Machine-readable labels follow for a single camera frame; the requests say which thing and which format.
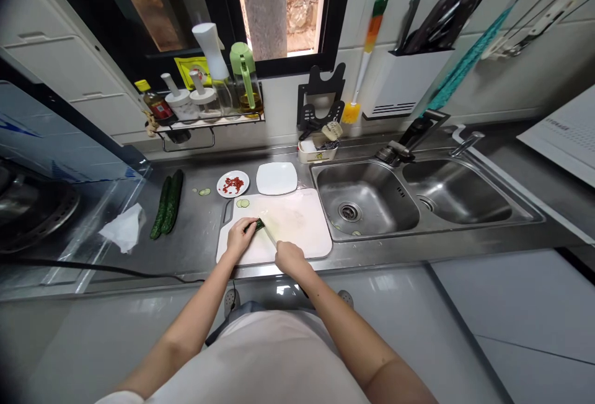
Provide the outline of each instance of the window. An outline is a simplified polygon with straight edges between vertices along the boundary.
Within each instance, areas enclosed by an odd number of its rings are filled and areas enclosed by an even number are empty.
[[[227,50],[253,49],[259,77],[334,68],[347,0],[68,0],[130,81],[180,81],[173,57],[202,55],[192,35],[217,24]]]

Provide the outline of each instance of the person's left hand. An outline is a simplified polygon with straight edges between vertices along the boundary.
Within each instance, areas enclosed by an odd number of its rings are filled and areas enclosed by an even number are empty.
[[[250,244],[254,232],[256,232],[257,221],[258,218],[242,218],[231,227],[227,235],[227,250],[224,254],[226,259],[229,258],[234,261],[234,264],[237,263]]]

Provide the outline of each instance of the small white plate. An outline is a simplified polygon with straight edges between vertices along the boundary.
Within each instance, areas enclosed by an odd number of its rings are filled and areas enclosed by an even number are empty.
[[[236,191],[235,186],[229,186],[227,188],[227,193],[223,191],[223,188],[226,186],[226,179],[234,179],[239,178],[240,181],[243,181],[244,184],[240,187],[240,190]],[[227,172],[219,181],[217,181],[217,193],[219,193],[223,198],[235,198],[241,194],[243,194],[248,186],[250,185],[250,178],[244,172],[240,172],[240,170],[232,170],[231,172]]]
[[[256,173],[256,186],[263,195],[283,195],[298,188],[298,173],[290,162],[262,164]]]

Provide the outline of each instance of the chopped red chili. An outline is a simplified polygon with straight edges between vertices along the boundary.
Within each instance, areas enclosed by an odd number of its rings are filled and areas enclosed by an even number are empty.
[[[240,178],[235,177],[233,179],[231,178],[225,178],[225,185],[223,186],[223,191],[225,193],[229,193],[227,191],[228,187],[235,187],[236,188],[236,193],[238,193],[240,191],[240,188],[244,185],[244,181],[242,181]]]

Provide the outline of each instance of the white bottle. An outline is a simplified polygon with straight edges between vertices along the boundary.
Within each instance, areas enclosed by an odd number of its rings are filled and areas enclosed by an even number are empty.
[[[205,54],[206,62],[209,64],[209,72],[213,89],[225,115],[238,115],[240,113],[234,90],[229,88],[229,70],[223,60],[221,50],[223,43],[217,35],[215,23],[201,23],[192,28],[192,34],[196,38],[201,50]],[[227,120],[236,120],[240,116],[230,116]]]
[[[186,89],[178,89],[172,80],[171,74],[164,72],[161,78],[171,91],[165,97],[165,101],[174,111],[175,115],[182,122],[196,122],[200,119],[200,109],[190,100],[190,91]]]
[[[190,100],[200,108],[200,117],[207,123],[217,122],[223,115],[217,100],[217,93],[213,88],[203,87],[200,74],[196,69],[190,71],[190,77],[196,88],[190,93]]]

